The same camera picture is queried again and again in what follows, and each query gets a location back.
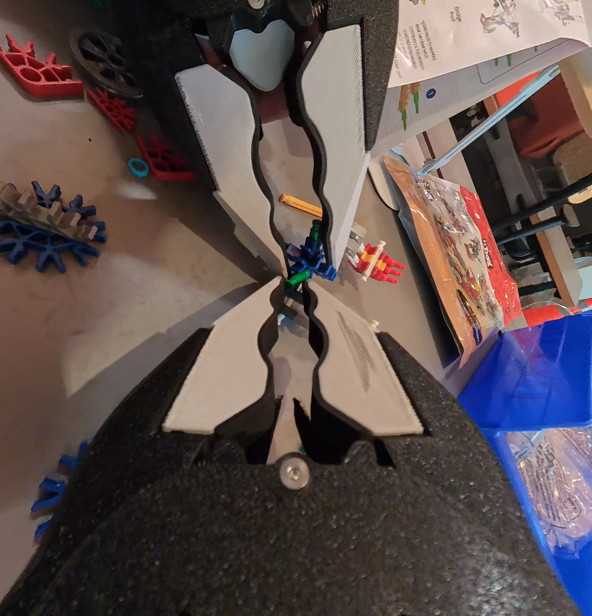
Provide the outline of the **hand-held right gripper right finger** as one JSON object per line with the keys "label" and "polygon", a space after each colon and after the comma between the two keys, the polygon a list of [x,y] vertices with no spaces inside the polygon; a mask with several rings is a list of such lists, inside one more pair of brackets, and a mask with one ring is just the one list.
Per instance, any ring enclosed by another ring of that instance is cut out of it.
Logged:
{"label": "hand-held right gripper right finger", "polygon": [[307,283],[309,324],[322,334],[320,404],[373,437],[421,435],[423,425],[375,327],[317,283]]}

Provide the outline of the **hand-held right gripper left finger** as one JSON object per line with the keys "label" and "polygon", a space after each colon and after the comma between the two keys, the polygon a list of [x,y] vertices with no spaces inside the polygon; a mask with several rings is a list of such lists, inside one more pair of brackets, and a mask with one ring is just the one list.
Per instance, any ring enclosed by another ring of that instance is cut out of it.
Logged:
{"label": "hand-held right gripper left finger", "polygon": [[276,276],[215,320],[163,422],[164,431],[258,434],[274,416],[269,354],[278,339],[285,279]]}

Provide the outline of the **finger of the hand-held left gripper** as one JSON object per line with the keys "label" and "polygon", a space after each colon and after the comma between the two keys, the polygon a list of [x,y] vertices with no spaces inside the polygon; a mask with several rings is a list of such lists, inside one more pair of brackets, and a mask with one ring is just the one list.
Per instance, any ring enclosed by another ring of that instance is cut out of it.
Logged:
{"label": "finger of the hand-held left gripper", "polygon": [[327,261],[349,239],[370,153],[366,149],[360,25],[327,30],[297,73],[297,102],[314,156],[313,188],[323,207]]}
{"label": "finger of the hand-held left gripper", "polygon": [[284,240],[261,171],[260,117],[251,91],[233,71],[211,65],[178,72],[175,81],[212,176],[215,199],[246,247],[271,272],[286,277]]}

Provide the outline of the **colourful toy construction model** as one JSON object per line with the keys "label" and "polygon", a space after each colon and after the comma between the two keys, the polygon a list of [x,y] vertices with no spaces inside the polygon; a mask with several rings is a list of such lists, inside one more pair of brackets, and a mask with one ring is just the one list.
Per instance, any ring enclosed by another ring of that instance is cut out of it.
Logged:
{"label": "colourful toy construction model", "polygon": [[[396,285],[406,269],[404,264],[394,260],[385,252],[385,242],[373,245],[365,243],[367,230],[357,222],[352,224],[344,252],[344,261],[363,281],[376,280]],[[288,277],[285,282],[287,296],[278,317],[279,325],[294,323],[308,329],[308,317],[303,308],[302,285],[317,276],[334,281],[338,271],[327,262],[322,242],[321,221],[315,219],[311,230],[300,246],[286,244]]]}

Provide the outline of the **dark flat board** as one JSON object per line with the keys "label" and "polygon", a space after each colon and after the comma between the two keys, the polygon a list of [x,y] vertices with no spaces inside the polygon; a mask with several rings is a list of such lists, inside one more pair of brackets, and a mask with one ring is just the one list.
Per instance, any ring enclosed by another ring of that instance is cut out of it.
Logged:
{"label": "dark flat board", "polygon": [[423,302],[424,314],[431,329],[441,365],[445,369],[450,368],[461,358],[462,347],[441,302],[431,268],[417,236],[413,215],[408,205],[402,204],[399,205],[393,217],[404,242],[409,268]]}

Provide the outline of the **printed instruction booklet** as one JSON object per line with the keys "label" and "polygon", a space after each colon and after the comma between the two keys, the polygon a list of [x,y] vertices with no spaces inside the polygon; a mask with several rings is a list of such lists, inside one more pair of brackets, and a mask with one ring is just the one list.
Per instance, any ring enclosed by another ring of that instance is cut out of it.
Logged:
{"label": "printed instruction booklet", "polygon": [[372,157],[592,47],[592,1],[399,1]]}

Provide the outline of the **orange toy rod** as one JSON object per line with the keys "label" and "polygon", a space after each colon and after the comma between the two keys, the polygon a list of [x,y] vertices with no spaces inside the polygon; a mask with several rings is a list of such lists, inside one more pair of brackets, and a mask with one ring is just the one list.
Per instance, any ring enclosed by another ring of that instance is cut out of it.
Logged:
{"label": "orange toy rod", "polygon": [[323,210],[316,205],[310,204],[308,202],[305,202],[303,200],[300,200],[296,197],[293,197],[291,195],[287,195],[284,193],[281,193],[279,196],[279,202],[288,205],[296,210],[299,210],[301,212],[305,212],[307,214],[309,214],[310,216],[314,216],[318,219],[321,219],[323,217]]}

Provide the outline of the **small red toy connector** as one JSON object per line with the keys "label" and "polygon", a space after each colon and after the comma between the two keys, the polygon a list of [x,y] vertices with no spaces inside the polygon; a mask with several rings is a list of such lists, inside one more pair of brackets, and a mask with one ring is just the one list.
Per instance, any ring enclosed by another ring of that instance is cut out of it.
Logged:
{"label": "small red toy connector", "polygon": [[86,98],[120,133],[130,133],[136,127],[137,113],[130,104],[101,88],[86,89]]}

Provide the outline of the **dark spoked wheel hub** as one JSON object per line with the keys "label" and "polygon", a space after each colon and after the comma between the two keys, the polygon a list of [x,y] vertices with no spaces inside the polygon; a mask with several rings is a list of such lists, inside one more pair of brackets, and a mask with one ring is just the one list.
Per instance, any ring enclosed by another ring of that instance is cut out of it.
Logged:
{"label": "dark spoked wheel hub", "polygon": [[131,102],[142,100],[143,93],[116,36],[76,28],[69,34],[69,45],[77,67],[96,87]]}

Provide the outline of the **orange toy set package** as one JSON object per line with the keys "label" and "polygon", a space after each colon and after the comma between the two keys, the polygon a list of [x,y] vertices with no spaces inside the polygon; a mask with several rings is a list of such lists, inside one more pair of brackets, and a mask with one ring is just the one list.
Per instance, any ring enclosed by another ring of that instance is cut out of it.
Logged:
{"label": "orange toy set package", "polygon": [[399,155],[382,160],[399,220],[431,280],[463,366],[490,336],[522,316],[517,284],[476,193],[435,174],[416,175]]}

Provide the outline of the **white document stand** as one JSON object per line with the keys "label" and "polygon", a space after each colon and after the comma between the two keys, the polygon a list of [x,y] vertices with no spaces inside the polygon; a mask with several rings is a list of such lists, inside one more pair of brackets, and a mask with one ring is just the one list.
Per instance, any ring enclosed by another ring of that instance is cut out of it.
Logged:
{"label": "white document stand", "polygon": [[[443,166],[446,166],[453,158],[461,153],[471,143],[483,136],[487,131],[495,127],[503,119],[505,119],[511,112],[515,111],[520,105],[526,102],[533,94],[539,91],[546,84],[551,82],[560,74],[560,68],[558,65],[550,66],[528,81],[523,88],[521,88],[515,96],[508,100],[506,104],[497,109],[487,119],[480,123],[474,130],[472,130],[463,139],[458,141],[452,148],[450,148],[443,156],[432,159],[428,163],[424,164],[422,168],[413,171],[416,178],[420,178],[433,172],[438,171]],[[377,196],[382,200],[383,204],[390,208],[392,211],[398,211],[398,197],[397,191],[394,190],[393,184],[388,184],[390,175],[387,173],[383,162],[379,161],[379,158],[375,159],[369,165],[369,177],[372,181],[373,187],[377,193]]]}

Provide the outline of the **blue storage bin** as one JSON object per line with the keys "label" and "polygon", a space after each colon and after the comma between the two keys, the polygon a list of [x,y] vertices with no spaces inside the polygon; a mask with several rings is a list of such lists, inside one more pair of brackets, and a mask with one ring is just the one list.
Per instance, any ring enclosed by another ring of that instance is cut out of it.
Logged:
{"label": "blue storage bin", "polygon": [[592,541],[556,557],[530,504],[505,434],[592,423],[592,311],[504,333],[459,395],[508,475],[546,560],[583,615],[592,615]]}

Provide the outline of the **blue snowflake toy connector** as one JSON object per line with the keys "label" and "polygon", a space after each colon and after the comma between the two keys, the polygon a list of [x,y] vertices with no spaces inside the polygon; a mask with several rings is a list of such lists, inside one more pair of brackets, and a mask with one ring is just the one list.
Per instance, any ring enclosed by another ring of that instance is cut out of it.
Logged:
{"label": "blue snowflake toy connector", "polygon": [[52,473],[39,483],[37,497],[30,507],[30,518],[37,523],[33,543],[38,545],[49,530],[54,514],[60,506],[74,473],[82,462],[91,440],[79,443],[75,453],[63,453]]}

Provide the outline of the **blue and grey connector pair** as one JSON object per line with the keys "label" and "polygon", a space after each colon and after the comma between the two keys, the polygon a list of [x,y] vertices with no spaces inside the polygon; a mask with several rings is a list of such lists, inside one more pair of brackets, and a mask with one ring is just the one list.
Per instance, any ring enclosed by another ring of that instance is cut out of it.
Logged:
{"label": "blue and grey connector pair", "polygon": [[33,253],[38,272],[55,266],[61,273],[67,271],[65,254],[83,267],[88,257],[99,258],[97,245],[106,243],[107,235],[96,207],[81,195],[65,202],[58,185],[44,190],[33,181],[31,187],[27,194],[11,183],[0,188],[0,254],[16,265]]}

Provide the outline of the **clear plastic bag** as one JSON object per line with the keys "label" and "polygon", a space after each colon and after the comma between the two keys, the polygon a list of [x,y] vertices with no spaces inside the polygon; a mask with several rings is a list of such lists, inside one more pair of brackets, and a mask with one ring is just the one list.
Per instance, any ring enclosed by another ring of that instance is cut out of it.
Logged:
{"label": "clear plastic bag", "polygon": [[550,551],[579,558],[592,541],[592,423],[505,438]]}

